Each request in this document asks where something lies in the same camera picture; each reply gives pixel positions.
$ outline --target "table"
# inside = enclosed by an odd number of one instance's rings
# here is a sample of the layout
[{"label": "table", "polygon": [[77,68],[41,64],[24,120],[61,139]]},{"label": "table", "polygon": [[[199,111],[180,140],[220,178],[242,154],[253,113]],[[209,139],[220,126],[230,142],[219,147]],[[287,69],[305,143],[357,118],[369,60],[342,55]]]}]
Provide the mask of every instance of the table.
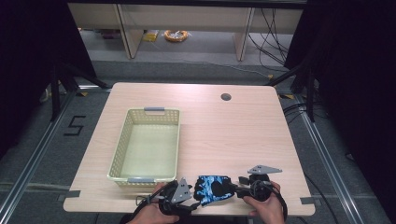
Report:
[{"label": "table", "polygon": [[[223,93],[231,100],[222,100]],[[114,85],[70,188],[79,196],[65,199],[66,211],[131,213],[135,197],[147,195],[106,178],[126,111],[137,106],[180,109],[178,180],[194,185],[198,175],[227,175],[237,183],[255,165],[271,166],[283,170],[269,176],[281,185],[289,215],[314,214],[313,204],[301,202],[311,194],[273,87],[157,83]],[[193,214],[246,216],[250,210],[232,197]]]}]

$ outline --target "floor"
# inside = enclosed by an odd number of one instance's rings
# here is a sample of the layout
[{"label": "floor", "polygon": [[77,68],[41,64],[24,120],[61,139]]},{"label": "floor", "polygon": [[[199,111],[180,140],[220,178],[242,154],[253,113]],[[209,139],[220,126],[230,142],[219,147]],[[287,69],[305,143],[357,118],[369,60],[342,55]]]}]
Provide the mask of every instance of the floor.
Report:
[{"label": "floor", "polygon": [[[285,70],[280,67],[283,61],[282,54],[284,53],[280,52],[278,43],[286,49],[292,39],[292,35],[278,35],[277,38],[276,36],[274,36],[275,38],[269,36],[268,41],[274,47],[268,44],[264,45],[264,49],[276,56],[280,63],[258,51],[251,40],[247,43],[244,61],[238,62],[234,53],[233,34],[190,32],[188,39],[184,42],[170,43],[164,40],[163,31],[160,31],[155,42],[142,42],[136,57],[131,60],[126,57],[121,39],[103,39],[100,32],[95,30],[82,30],[80,33],[94,62],[191,63],[231,69],[241,69],[240,65],[257,65],[282,71]],[[262,45],[263,38],[266,37],[266,35],[260,34],[251,34],[251,36],[258,46]],[[258,73],[257,71],[246,70],[240,72],[246,74],[246,76],[257,75]],[[278,92],[282,91],[282,95],[289,93],[289,90],[285,88],[277,90]],[[96,92],[92,95],[95,95],[94,100],[88,106],[86,103],[80,102],[82,98],[76,97],[70,103],[69,112],[65,115],[72,116],[73,114],[70,111],[78,111],[78,113],[91,115],[94,118],[91,122],[95,123],[95,119],[99,117],[101,111],[92,111],[90,106],[103,107],[108,93]],[[284,108],[303,100],[303,96],[297,96],[292,101],[280,99]],[[353,160],[349,160],[345,156],[347,150],[333,131],[331,122],[326,119],[325,110],[317,108],[315,113],[317,118],[324,119],[318,119],[314,124],[309,122],[303,110],[287,114],[290,132],[317,208],[317,212],[312,217],[306,219],[291,217],[288,219],[288,223],[390,223],[370,187],[364,181],[359,168],[353,163]],[[47,134],[48,123],[43,122],[43,120],[48,120],[46,119],[48,117],[50,117],[50,104],[44,102],[43,107],[35,112],[35,118],[29,124],[29,127],[34,128],[26,129],[23,135],[26,137],[17,146],[17,148],[27,149],[24,152],[11,149],[7,157],[1,160],[1,200],[9,197],[8,192],[12,189],[12,183],[19,181],[18,176],[23,173],[25,164],[30,162],[31,155],[35,155],[35,146],[45,144],[40,142],[37,135]],[[67,128],[68,123],[63,122],[61,125]],[[56,133],[51,141],[59,141],[58,138],[61,136],[63,137],[62,133]],[[89,136],[84,139],[84,142],[78,143],[83,146],[88,144]],[[63,148],[72,148],[74,144],[75,142],[66,141],[64,142],[66,146],[63,146]],[[53,170],[55,162],[59,169],[67,167],[68,161],[75,161],[75,158],[82,157],[83,153],[83,150],[69,153],[64,149],[63,151],[52,150],[47,152],[51,157],[44,157],[42,161],[39,161],[41,164],[33,170],[33,172],[36,171],[33,180],[27,180],[30,181],[30,184],[27,189],[22,189],[22,191],[26,190],[35,194],[27,193],[20,198],[18,206],[12,208],[15,210],[14,215],[9,218],[8,222],[21,223],[29,220],[31,223],[59,223],[59,218],[62,219],[63,223],[114,223],[114,220],[120,220],[120,214],[68,214],[61,211],[62,195],[64,196],[64,193],[68,190],[70,179],[73,179],[73,174],[78,167],[70,167],[71,169],[67,174],[59,174],[56,171],[51,171],[49,174],[47,171],[49,169]],[[57,157],[60,160],[48,159]],[[56,178],[57,181],[51,181],[49,176],[54,176],[53,178]],[[315,181],[311,181],[309,176],[314,176]],[[249,224],[260,223],[257,219],[238,219],[234,221]]]}]

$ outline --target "green basket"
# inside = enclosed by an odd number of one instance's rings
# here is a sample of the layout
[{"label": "green basket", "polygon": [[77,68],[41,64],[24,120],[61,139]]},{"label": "green basket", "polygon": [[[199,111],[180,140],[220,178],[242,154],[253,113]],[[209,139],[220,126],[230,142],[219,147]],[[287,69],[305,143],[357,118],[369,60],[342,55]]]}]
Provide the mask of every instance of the green basket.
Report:
[{"label": "green basket", "polygon": [[178,109],[129,109],[107,177],[121,186],[176,179],[179,131]]}]

